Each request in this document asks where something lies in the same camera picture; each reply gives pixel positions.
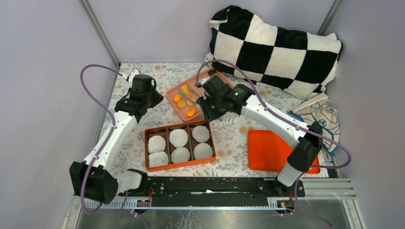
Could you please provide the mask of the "pink cookie tray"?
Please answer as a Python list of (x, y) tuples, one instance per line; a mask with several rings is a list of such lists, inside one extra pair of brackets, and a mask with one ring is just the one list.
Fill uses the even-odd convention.
[[(195, 82), (196, 82), (196, 76), (193, 76), (191, 78), (188, 78), (187, 80), (184, 80), (183, 82), (174, 86), (173, 88), (169, 89), (166, 92), (166, 98), (167, 98), (169, 104), (172, 106), (173, 110), (177, 113), (178, 117), (180, 118), (180, 120), (182, 122), (196, 121), (196, 120), (202, 119), (202, 117), (203, 117), (203, 112), (199, 107), (186, 105), (184, 108), (178, 108), (176, 103), (173, 101), (174, 96), (179, 94), (178, 88), (184, 84), (191, 86), (200, 96), (203, 96), (203, 94), (204, 94), (203, 88), (197, 88), (194, 85)], [(187, 117), (186, 113), (191, 108), (196, 108), (196, 114), (193, 117)]]

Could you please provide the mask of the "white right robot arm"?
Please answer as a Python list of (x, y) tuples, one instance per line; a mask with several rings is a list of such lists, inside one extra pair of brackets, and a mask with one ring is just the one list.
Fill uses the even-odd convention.
[(318, 156), (322, 145), (322, 127), (317, 123), (307, 125), (296, 120), (265, 102), (256, 89), (243, 84), (231, 87), (217, 75), (202, 79), (196, 86), (203, 88), (203, 95), (197, 99), (197, 104), (207, 122), (227, 112), (245, 116), (259, 122), (293, 148), (274, 183), (275, 193), (287, 196), (293, 190), (296, 179), (309, 170)]

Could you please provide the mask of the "orange cookie box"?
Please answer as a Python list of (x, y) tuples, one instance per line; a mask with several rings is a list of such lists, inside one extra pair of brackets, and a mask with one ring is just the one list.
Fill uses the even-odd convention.
[(216, 160), (209, 122), (149, 128), (144, 131), (145, 166), (149, 172), (207, 164)]

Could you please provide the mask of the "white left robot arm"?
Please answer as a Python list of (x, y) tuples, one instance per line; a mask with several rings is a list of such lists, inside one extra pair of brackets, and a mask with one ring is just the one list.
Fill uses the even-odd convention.
[(74, 193), (90, 200), (109, 204), (118, 193), (131, 190), (136, 196), (148, 191), (147, 175), (137, 169), (112, 174), (112, 165), (125, 137), (139, 123), (149, 108), (163, 100), (154, 78), (144, 74), (130, 80), (132, 86), (117, 101), (109, 130), (105, 131), (83, 162), (73, 162), (69, 172)]

